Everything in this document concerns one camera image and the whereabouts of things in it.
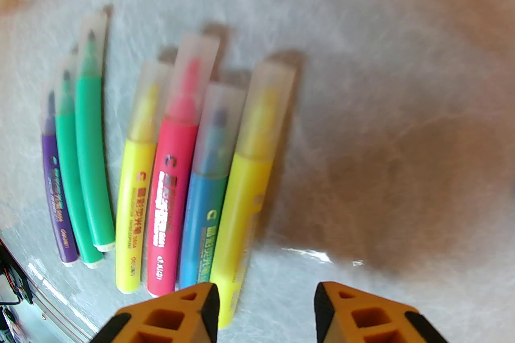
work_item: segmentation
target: yellow marker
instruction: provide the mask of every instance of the yellow marker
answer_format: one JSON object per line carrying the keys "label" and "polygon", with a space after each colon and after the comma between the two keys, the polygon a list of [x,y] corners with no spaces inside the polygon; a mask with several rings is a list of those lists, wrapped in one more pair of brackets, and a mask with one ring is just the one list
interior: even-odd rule
{"label": "yellow marker", "polygon": [[170,69],[145,63],[134,97],[116,213],[116,286],[125,294],[140,286],[148,190]]}
{"label": "yellow marker", "polygon": [[236,309],[294,76],[291,67],[265,62],[250,81],[211,269],[220,293],[219,328]]}

